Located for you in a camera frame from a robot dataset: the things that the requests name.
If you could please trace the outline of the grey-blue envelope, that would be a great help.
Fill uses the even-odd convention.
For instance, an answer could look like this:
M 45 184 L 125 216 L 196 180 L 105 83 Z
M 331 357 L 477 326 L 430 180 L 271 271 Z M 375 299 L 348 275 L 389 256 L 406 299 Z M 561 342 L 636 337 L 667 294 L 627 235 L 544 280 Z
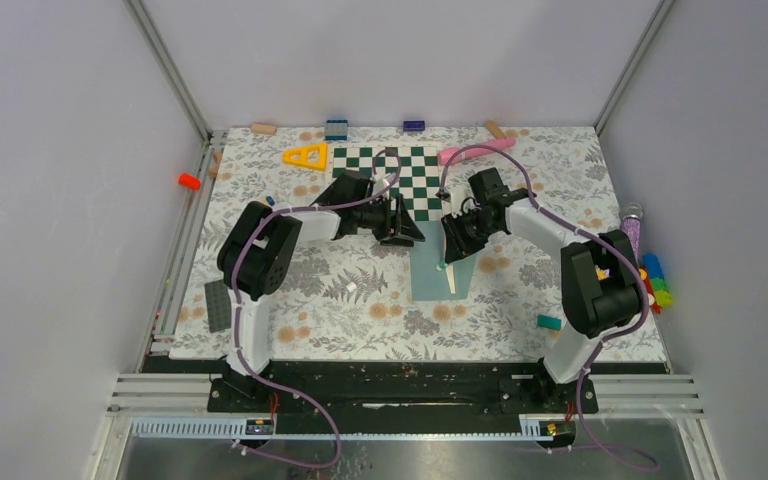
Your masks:
M 410 249 L 411 296 L 414 301 L 465 300 L 475 270 L 477 257 L 471 256 L 452 264 L 454 267 L 457 293 L 451 295 L 445 272 L 436 266 L 443 260 L 443 228 L 439 221 L 417 223 L 425 236 L 424 242 L 416 243 Z

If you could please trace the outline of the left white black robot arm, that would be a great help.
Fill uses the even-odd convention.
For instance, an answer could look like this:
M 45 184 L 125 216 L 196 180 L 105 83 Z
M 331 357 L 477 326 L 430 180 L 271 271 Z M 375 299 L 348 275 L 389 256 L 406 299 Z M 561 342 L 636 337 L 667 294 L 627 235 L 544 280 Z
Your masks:
M 231 298 L 231 351 L 226 361 L 241 374 L 232 398 L 248 411 L 269 401 L 270 385 L 258 373 L 271 361 L 268 332 L 272 295 L 284 282 L 301 242 L 338 240 L 368 230 L 382 245 L 407 247 L 425 240 L 404 199 L 356 171 L 338 176 L 310 206 L 274 209 L 251 201 L 217 256 Z

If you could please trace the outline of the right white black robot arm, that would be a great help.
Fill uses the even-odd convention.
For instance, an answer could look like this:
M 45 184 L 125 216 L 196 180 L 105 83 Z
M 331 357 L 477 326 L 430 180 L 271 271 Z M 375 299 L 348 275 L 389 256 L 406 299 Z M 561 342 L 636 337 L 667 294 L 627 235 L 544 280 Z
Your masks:
M 567 320 L 554 346 L 538 362 L 535 402 L 557 412 L 573 398 L 572 382 L 590 369 L 603 342 L 645 317 L 648 293 L 621 230 L 588 232 L 540 205 L 526 189 L 510 189 L 497 169 L 469 180 L 475 207 L 442 217 L 444 261 L 480 252 L 497 233 L 523 238 L 560 266 L 562 309 Z

